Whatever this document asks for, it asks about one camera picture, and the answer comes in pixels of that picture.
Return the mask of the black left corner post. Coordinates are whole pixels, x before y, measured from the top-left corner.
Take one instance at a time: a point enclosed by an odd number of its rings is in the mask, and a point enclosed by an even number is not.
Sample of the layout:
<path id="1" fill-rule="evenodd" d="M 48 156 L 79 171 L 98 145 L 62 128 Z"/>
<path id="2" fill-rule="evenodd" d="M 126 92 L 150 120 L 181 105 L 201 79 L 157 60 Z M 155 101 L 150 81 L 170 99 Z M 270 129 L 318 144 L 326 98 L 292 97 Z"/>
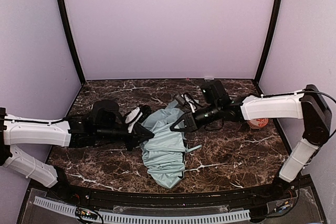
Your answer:
<path id="1" fill-rule="evenodd" d="M 59 9 L 60 18 L 61 18 L 64 33 L 65 33 L 67 45 L 70 51 L 73 65 L 76 70 L 76 74 L 78 76 L 80 84 L 84 85 L 86 83 L 86 79 L 85 79 L 83 69 L 80 64 L 79 56 L 76 50 L 75 41 L 72 35 L 69 17 L 68 17 L 67 8 L 66 8 L 66 2 L 65 0 L 57 0 L 57 4 L 58 4 L 58 9 Z"/>

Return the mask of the black and mint umbrella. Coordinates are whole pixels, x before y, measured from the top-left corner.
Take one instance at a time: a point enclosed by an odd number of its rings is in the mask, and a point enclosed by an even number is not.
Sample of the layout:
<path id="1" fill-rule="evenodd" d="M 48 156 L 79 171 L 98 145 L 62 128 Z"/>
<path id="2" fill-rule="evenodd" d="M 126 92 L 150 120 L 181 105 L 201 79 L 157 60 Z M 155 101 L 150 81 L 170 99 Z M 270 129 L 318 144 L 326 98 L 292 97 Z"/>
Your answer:
<path id="1" fill-rule="evenodd" d="M 166 189 L 172 189 L 184 178 L 185 154 L 202 147 L 189 148 L 184 143 L 183 132 L 170 130 L 170 126 L 184 114 L 177 106 L 178 102 L 174 100 L 142 123 L 154 134 L 153 138 L 140 144 L 143 164 L 155 182 Z"/>

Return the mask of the black front table rail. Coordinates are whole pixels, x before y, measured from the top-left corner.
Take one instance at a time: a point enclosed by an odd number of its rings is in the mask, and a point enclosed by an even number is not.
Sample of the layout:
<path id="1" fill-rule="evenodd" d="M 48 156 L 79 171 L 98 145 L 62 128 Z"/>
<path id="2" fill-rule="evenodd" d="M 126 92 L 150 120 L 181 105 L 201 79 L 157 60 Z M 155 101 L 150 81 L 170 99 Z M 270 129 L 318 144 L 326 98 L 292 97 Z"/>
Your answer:
<path id="1" fill-rule="evenodd" d="M 116 206 L 193 208 L 219 205 L 247 209 L 264 207 L 267 203 L 276 199 L 294 199 L 297 195 L 302 195 L 302 193 L 298 192 L 298 189 L 307 189 L 309 187 L 314 190 L 314 184 L 310 175 L 303 175 L 301 178 L 297 178 L 283 191 L 283 195 L 279 195 L 277 198 L 271 197 L 271 190 L 275 188 L 271 184 L 251 188 L 191 194 L 126 193 L 71 185 L 70 188 L 76 195 L 73 196 L 73 199 L 65 200 L 64 202 L 91 209 L 113 209 Z"/>

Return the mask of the orange patterned ceramic bowl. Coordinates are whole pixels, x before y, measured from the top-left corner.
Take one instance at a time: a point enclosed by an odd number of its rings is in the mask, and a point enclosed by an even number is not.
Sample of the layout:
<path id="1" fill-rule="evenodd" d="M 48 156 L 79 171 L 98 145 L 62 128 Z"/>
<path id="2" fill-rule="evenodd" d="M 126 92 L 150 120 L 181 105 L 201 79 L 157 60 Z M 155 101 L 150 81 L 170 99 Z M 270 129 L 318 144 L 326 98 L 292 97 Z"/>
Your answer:
<path id="1" fill-rule="evenodd" d="M 253 120 L 247 121 L 251 129 L 262 129 L 268 124 L 268 122 L 269 122 L 268 118 L 253 119 Z"/>

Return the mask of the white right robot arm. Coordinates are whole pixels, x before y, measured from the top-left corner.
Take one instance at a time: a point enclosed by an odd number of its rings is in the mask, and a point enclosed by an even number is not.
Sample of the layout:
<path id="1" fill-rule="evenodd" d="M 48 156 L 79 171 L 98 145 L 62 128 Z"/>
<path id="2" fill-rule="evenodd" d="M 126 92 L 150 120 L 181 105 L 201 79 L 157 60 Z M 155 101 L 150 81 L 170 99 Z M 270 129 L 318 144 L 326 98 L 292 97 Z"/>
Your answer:
<path id="1" fill-rule="evenodd" d="M 303 120 L 301 140 L 282 165 L 275 180 L 292 182 L 319 149 L 335 135 L 331 130 L 332 112 L 327 94 L 313 84 L 281 94 L 249 95 L 231 99 L 219 80 L 201 86 L 208 104 L 195 112 L 184 113 L 170 127 L 172 132 L 195 132 L 216 120 L 243 122 L 256 119 L 292 118 Z"/>

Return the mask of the black corner post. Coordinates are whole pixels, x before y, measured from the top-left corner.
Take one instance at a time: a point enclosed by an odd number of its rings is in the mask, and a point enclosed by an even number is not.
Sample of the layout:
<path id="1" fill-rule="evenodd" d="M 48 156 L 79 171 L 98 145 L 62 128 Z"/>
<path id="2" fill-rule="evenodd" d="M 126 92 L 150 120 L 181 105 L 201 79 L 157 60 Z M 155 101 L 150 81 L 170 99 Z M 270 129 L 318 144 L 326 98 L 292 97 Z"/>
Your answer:
<path id="1" fill-rule="evenodd" d="M 267 63 L 267 59 L 268 59 L 269 52 L 271 49 L 272 40 L 275 34 L 280 6 L 281 6 L 281 0 L 274 0 L 272 11 L 271 11 L 271 16 L 270 16 L 270 21 L 269 21 L 269 26 L 268 26 L 268 30 L 267 30 L 267 34 L 265 38 L 265 43 L 264 43 L 263 50 L 260 56 L 258 68 L 257 68 L 256 74 L 254 77 L 254 83 L 257 86 L 259 85 L 261 81 L 261 78 L 262 78 L 266 63 Z"/>
<path id="2" fill-rule="evenodd" d="M 60 18 L 61 18 L 64 33 L 65 33 L 67 45 L 70 51 L 73 65 L 76 70 L 76 74 L 78 76 L 80 84 L 84 85 L 86 83 L 86 79 L 85 79 L 83 69 L 80 64 L 79 56 L 76 50 L 75 41 L 72 35 L 69 17 L 68 17 L 67 8 L 66 8 L 66 2 L 65 0 L 57 0 L 57 4 L 58 4 L 58 9 L 59 9 Z"/>

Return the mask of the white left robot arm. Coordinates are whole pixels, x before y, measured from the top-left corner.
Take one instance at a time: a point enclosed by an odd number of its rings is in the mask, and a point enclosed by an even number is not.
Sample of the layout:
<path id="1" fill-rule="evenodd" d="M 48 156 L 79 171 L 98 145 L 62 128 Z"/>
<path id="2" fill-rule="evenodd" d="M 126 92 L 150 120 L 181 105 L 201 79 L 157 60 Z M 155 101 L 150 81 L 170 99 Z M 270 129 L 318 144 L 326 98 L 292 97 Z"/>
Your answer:
<path id="1" fill-rule="evenodd" d="M 128 151 L 150 140 L 154 133 L 142 126 L 152 113 L 140 105 L 122 115 L 112 100 L 93 104 L 90 112 L 59 120 L 33 120 L 10 115 L 1 108 L 1 166 L 10 168 L 47 188 L 67 186 L 63 169 L 47 165 L 22 151 L 19 144 L 47 144 L 81 148 L 95 146 L 97 141 L 122 141 Z"/>

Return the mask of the black right corner post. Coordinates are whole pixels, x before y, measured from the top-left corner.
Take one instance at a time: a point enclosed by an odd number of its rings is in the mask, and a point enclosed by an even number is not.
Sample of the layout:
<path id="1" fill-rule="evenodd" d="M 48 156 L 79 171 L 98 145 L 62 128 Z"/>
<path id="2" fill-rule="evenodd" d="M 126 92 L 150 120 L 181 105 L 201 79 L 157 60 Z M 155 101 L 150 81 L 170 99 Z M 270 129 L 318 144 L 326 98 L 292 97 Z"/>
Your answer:
<path id="1" fill-rule="evenodd" d="M 266 63 L 267 63 L 267 59 L 268 59 L 269 52 L 271 49 L 272 40 L 275 34 L 280 6 L 281 6 L 281 0 L 274 0 L 272 11 L 271 11 L 271 16 L 270 16 L 270 21 L 269 21 L 269 26 L 268 26 L 268 30 L 267 30 L 267 34 L 265 38 L 265 43 L 264 43 L 263 50 L 260 56 L 258 68 L 257 68 L 256 74 L 254 77 L 254 83 L 257 86 L 259 85 L 261 81 L 261 78 L 262 78 Z"/>

